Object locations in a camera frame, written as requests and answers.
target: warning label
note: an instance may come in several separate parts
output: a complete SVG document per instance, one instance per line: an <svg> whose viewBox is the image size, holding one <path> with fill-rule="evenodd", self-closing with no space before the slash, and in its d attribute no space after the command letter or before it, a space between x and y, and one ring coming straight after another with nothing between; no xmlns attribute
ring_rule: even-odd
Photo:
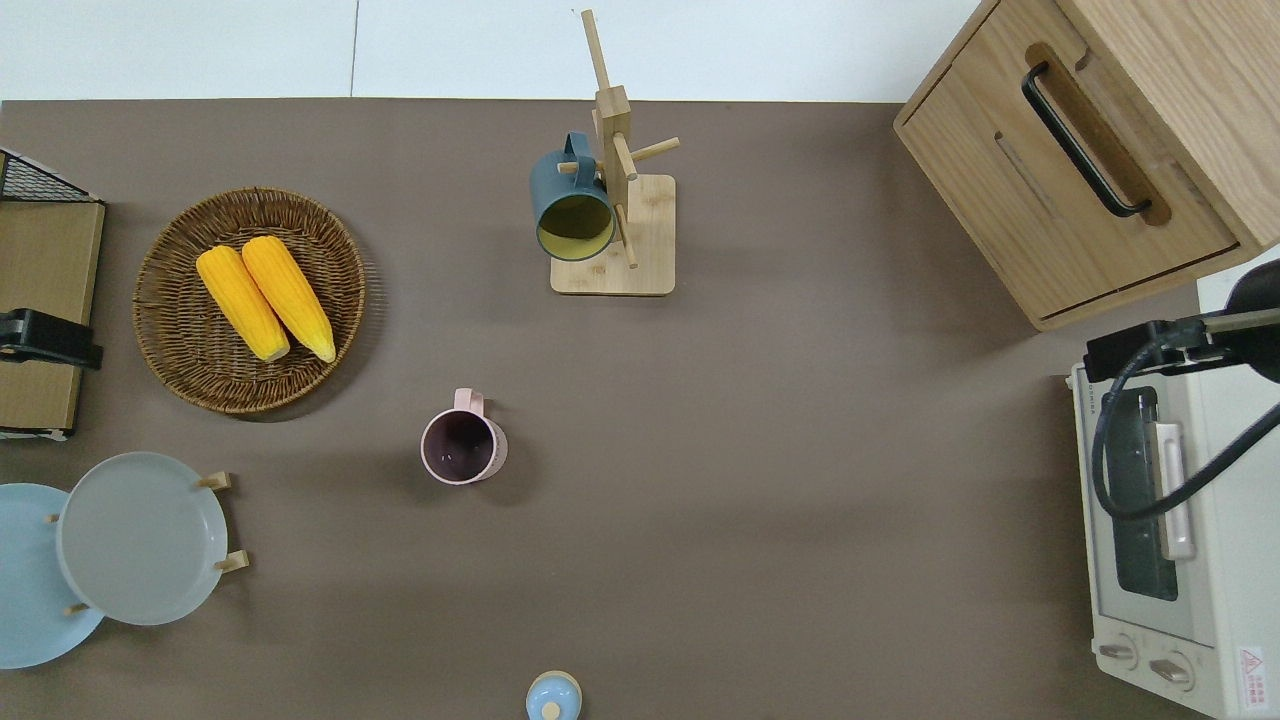
<svg viewBox="0 0 1280 720"><path fill-rule="evenodd" d="M1263 664L1261 647L1240 648L1240 676L1244 680L1240 687L1240 703L1244 708L1266 710L1270 707L1267 669Z"/></svg>

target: black cable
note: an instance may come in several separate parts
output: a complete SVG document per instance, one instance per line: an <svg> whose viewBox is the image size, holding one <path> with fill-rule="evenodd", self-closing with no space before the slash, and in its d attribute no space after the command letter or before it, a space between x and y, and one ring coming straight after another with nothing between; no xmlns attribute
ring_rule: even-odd
<svg viewBox="0 0 1280 720"><path fill-rule="evenodd" d="M1120 391L1124 389L1124 384L1129 382L1138 370L1147 361L1147 357L1157 350L1176 345L1178 342L1194 337L1197 333L1203 333L1203 324L1197 327L1183 325L1175 328L1167 333L1162 333L1151 340L1147 345L1142 346L1138 352L1129 359L1129 363L1116 374L1115 382L1111 384L1111 389L1102 396L1102 407L1098 411L1098 425L1093 432L1093 448L1091 452L1089 471L1093 479L1093 493L1098 498L1098 503L1102 509L1107 511L1116 520L1146 520L1156 515L1164 515L1174 507L1178 507L1183 502L1187 502L1193 495L1207 486L1213 478L1222 474L1231 466L1233 462L1240 459L1242 455L1248 452L1251 447L1258 443L1268 432L1271 432L1276 425L1280 425L1280 404L1277 404L1271 410L1267 410L1257 421L1245 428L1239 437L1231 441L1222 452L1217 454L1216 457L1204 464L1203 468L1194 475L1192 475L1183 487L1175 489L1167 496L1157 500L1156 502L1138 509L1125 509L1120 507L1111 500L1111 493L1107 491L1106 479L1102 473L1103 462L1103 450L1107 437L1107 429L1111 425L1111 415L1115 413L1116 401L1120 397Z"/></svg>

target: wicker basket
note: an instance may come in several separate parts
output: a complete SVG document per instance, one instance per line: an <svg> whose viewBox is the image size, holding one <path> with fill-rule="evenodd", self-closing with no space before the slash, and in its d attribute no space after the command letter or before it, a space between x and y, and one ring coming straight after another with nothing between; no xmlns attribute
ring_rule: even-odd
<svg viewBox="0 0 1280 720"><path fill-rule="evenodd" d="M292 338L284 357L262 363L200 281L201 252L239 250L260 234L279 237L315 290L333 325L333 363ZM223 192L178 215L133 291L133 331L151 372L178 397L229 415L274 410L315 389L347 355L364 313L365 265L342 220L308 197L266 187Z"/></svg>

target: brown tabletop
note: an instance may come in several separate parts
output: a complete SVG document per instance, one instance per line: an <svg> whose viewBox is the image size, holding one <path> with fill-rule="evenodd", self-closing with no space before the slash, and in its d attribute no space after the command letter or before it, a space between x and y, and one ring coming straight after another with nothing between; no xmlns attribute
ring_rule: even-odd
<svg viewBox="0 0 1280 720"><path fill-rule="evenodd" d="M1061 379L1194 288L1037 334L896 105L636 102L639 143L684 142L641 167L676 177L676 291L558 296L526 178L589 110L4 104L0 145L109 209L78 432L5 442L0 482L131 450L230 470L253 565L0 673L0 716L515 720L548 669L598 720L1197 716L1093 665ZM371 275L352 355L269 421L170 395L131 325L164 225L250 184L326 205ZM417 456L460 386L511 441L463 488Z"/></svg>

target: blue lid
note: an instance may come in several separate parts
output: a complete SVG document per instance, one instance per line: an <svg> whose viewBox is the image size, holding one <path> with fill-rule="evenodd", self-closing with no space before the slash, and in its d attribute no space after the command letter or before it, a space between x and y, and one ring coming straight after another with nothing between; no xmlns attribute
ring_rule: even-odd
<svg viewBox="0 0 1280 720"><path fill-rule="evenodd" d="M543 673L529 688L525 698L529 720L577 720L582 711L582 688L568 673Z"/></svg>

